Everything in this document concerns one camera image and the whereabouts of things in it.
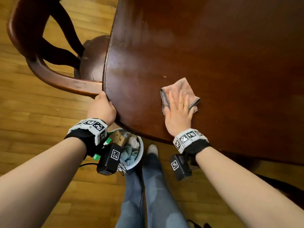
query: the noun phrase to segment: leg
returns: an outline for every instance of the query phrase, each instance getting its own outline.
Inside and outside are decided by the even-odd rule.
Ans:
[[[161,163],[155,152],[149,153],[148,150],[142,167],[146,187],[148,227],[188,228],[183,214],[167,187]]]
[[[144,228],[142,186],[134,168],[126,174],[126,194],[116,228]]]

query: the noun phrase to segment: forearm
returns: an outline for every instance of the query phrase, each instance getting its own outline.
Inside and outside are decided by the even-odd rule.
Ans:
[[[78,138],[67,138],[0,177],[1,227],[41,227],[86,154]]]
[[[207,147],[196,161],[247,227],[302,227],[303,210],[259,177]]]

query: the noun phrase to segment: chair seat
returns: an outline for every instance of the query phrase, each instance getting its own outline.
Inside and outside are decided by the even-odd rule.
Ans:
[[[80,62],[81,79],[102,81],[109,38],[108,35],[102,35],[84,43],[85,51]]]

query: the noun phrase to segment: hand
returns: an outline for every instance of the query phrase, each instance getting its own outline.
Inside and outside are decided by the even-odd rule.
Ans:
[[[194,113],[194,107],[189,111],[189,95],[183,98],[182,91],[179,93],[178,106],[176,106],[171,91],[169,92],[169,103],[171,111],[165,107],[166,128],[173,137],[179,133],[191,128],[191,119]]]
[[[108,101],[104,91],[97,95],[95,100],[91,103],[88,109],[87,118],[101,119],[108,126],[113,124],[116,118],[116,109],[112,102]]]

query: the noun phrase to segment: pink cloth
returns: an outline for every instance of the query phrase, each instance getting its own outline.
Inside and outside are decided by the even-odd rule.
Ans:
[[[162,111],[163,114],[165,115],[164,112],[164,108],[167,106],[170,109],[170,103],[169,103],[169,91],[172,92],[173,94],[173,99],[175,101],[176,104],[178,104],[178,98],[179,98],[179,92],[180,90],[183,91],[183,96],[186,96],[187,94],[189,95],[189,110],[194,107],[194,112],[197,112],[197,104],[200,101],[200,98],[195,96],[193,93],[193,90],[191,88],[191,86],[189,85],[189,83],[187,82],[187,79],[184,77],[180,80],[178,80],[176,83],[174,83],[173,85],[170,86],[165,86],[161,88],[161,100],[163,102],[163,106],[162,106]]]

